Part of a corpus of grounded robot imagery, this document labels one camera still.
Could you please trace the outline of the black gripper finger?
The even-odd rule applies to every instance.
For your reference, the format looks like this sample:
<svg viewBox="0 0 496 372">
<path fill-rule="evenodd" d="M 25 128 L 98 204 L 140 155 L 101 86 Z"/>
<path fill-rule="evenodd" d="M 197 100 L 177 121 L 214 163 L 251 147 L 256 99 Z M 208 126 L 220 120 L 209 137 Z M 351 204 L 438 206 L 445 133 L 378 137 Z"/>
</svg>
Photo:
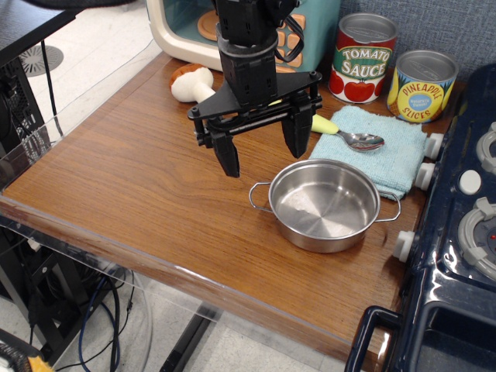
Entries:
<svg viewBox="0 0 496 372">
<path fill-rule="evenodd" d="M 310 107 L 292 108 L 281 121 L 284 141 L 294 158 L 300 158 L 308 148 L 312 131 Z"/>
<path fill-rule="evenodd" d="M 214 133 L 212 145 L 215 155 L 228 177 L 239 177 L 239 158 L 233 137 L 226 133 Z"/>
</svg>

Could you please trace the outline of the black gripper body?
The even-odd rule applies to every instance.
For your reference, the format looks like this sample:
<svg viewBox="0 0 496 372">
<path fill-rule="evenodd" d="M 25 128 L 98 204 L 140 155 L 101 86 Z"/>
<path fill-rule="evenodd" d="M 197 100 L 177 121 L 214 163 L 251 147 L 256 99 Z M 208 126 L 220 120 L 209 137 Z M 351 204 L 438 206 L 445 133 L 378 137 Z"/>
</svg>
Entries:
<svg viewBox="0 0 496 372">
<path fill-rule="evenodd" d="M 218 47 L 224 74 L 222 86 L 188 112 L 200 146 L 213 146 L 214 133 L 234 137 L 281 122 L 292 108 L 310 107 L 314 115 L 322 107 L 320 73 L 276 72 L 276 37 L 249 46 L 220 37 Z"/>
</svg>

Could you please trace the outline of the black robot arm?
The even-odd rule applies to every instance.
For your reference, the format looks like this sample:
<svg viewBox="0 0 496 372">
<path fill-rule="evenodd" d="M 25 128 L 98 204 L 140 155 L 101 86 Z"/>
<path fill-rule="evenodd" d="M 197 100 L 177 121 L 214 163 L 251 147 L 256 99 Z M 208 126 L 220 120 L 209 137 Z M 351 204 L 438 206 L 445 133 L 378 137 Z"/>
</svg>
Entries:
<svg viewBox="0 0 496 372">
<path fill-rule="evenodd" d="M 216 1 L 216 36 L 224 81 L 213 92 L 194 88 L 196 106 L 188 111 L 199 145 L 212 148 L 229 177 L 239 176 L 233 137 L 276 122 L 281 123 L 291 154 L 308 148 L 312 118 L 322 107 L 316 71 L 278 73 L 277 28 L 300 26 L 290 14 L 296 1 Z"/>
</svg>

